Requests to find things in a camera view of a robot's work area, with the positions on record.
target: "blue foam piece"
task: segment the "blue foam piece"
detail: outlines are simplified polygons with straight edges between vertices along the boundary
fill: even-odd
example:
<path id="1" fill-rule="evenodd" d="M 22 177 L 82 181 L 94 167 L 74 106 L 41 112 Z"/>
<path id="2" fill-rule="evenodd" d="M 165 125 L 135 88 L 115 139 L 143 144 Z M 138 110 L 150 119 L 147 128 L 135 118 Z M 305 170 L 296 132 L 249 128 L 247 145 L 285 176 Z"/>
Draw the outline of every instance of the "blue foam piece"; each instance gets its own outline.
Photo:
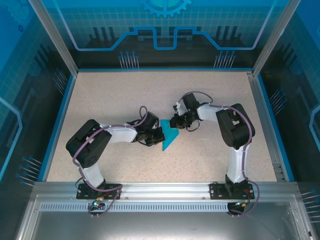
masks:
<path id="1" fill-rule="evenodd" d="M 165 140 L 162 142 L 162 151 L 166 150 L 167 147 L 176 139 L 179 135 L 178 128 L 171 128 L 169 125 L 169 119 L 160 120 L 160 125 L 162 127 L 162 132 L 164 134 Z"/>

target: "black mounting plate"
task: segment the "black mounting plate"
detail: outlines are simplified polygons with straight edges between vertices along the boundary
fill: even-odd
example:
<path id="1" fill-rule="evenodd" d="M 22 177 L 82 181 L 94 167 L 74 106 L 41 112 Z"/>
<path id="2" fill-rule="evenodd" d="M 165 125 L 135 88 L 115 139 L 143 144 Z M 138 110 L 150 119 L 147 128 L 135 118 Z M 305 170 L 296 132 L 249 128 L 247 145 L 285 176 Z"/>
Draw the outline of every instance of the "black mounting plate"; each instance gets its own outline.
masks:
<path id="1" fill-rule="evenodd" d="M 121 184 L 105 184 L 104 189 L 113 189 L 121 186 Z M 117 194 L 117 190 L 110 192 L 107 196 L 104 197 L 105 200 L 113 200 Z M 78 186 L 78 191 L 76 193 L 76 199 L 88 199 L 95 200 L 97 198 L 97 194 L 92 190 L 87 184 L 81 183 Z"/>
<path id="2" fill-rule="evenodd" d="M 252 184 L 247 184 L 247 188 L 244 190 L 250 191 L 250 200 L 255 199 L 254 189 Z M 237 196 L 231 197 L 225 187 L 224 183 L 212 183 L 209 184 L 209 192 L 211 200 L 247 200 L 248 195 L 243 192 L 243 194 L 239 194 Z"/>

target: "work surface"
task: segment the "work surface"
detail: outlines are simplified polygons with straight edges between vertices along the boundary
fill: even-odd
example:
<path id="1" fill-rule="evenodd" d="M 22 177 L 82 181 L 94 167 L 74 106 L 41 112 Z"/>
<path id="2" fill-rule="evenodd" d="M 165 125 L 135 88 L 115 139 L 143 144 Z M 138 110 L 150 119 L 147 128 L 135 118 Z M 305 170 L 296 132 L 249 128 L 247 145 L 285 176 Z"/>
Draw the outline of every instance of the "work surface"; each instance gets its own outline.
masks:
<path id="1" fill-rule="evenodd" d="M 47 180 L 80 177 L 66 143 L 87 120 L 123 124 L 139 119 L 141 105 L 160 119 L 170 119 L 173 105 L 189 91 L 211 95 L 213 104 L 243 105 L 256 131 L 247 156 L 247 176 L 253 181 L 276 181 L 247 74 L 215 71 L 80 72 Z M 206 96 L 195 96 L 200 103 L 208 101 Z M 165 151 L 161 143 L 151 147 L 137 142 L 110 144 L 98 164 L 107 182 L 224 181 L 229 151 L 218 123 L 202 121 L 194 132 L 180 130 Z"/>

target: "robotic arm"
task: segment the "robotic arm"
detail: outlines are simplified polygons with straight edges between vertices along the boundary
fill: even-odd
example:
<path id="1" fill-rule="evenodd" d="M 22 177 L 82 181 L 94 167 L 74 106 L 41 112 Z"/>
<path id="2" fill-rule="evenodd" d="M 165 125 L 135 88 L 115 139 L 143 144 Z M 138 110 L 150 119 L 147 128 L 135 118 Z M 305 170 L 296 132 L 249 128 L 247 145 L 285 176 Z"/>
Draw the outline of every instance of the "robotic arm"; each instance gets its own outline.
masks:
<path id="1" fill-rule="evenodd" d="M 245 158 L 243 159 L 244 146 L 248 142 L 250 135 L 247 124 L 241 116 L 232 109 L 224 106 L 214 106 L 206 102 L 200 104 L 193 93 L 185 95 L 182 100 L 185 107 L 181 106 L 179 102 L 173 106 L 176 113 L 169 122 L 170 127 L 178 129 L 186 128 L 188 130 L 194 121 L 210 120 L 218 122 L 222 138 L 229 147 L 229 167 L 225 176 L 225 189 L 232 198 L 242 195 L 243 191 L 248 189 L 248 182 L 242 173 L 242 164 L 244 164 L 244 169 L 246 169 L 249 149 L 249 145 L 247 145 Z M 237 103 L 231 107 L 240 111 L 248 120 L 251 126 L 252 136 L 254 136 L 255 128 L 242 105 Z"/>
<path id="2" fill-rule="evenodd" d="M 141 119 L 127 122 L 124 125 L 112 125 L 99 132 L 77 155 L 76 163 L 81 168 L 84 178 L 94 188 L 105 189 L 105 179 L 102 176 L 98 160 L 108 144 L 139 142 L 147 147 L 165 140 L 159 118 L 151 112 Z M 96 131 L 108 125 L 99 124 L 95 120 L 88 120 L 73 137 L 67 142 L 66 149 L 73 157 L 84 142 Z"/>

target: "gear logo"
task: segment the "gear logo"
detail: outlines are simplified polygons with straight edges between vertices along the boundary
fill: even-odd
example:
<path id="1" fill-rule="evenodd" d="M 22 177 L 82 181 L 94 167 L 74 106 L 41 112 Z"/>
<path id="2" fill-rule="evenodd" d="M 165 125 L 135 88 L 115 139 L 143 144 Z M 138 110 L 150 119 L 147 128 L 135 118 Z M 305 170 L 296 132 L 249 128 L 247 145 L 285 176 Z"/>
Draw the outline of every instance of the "gear logo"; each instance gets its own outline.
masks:
<path id="1" fill-rule="evenodd" d="M 29 17 L 30 9 L 28 0 L 0 0 L 0 7 L 6 7 L 19 25 Z"/>
<path id="2" fill-rule="evenodd" d="M 144 5 L 144 10 L 148 10 L 150 14 L 155 14 L 158 18 L 160 16 L 166 18 L 186 10 L 191 0 L 141 0 L 141 3 Z"/>

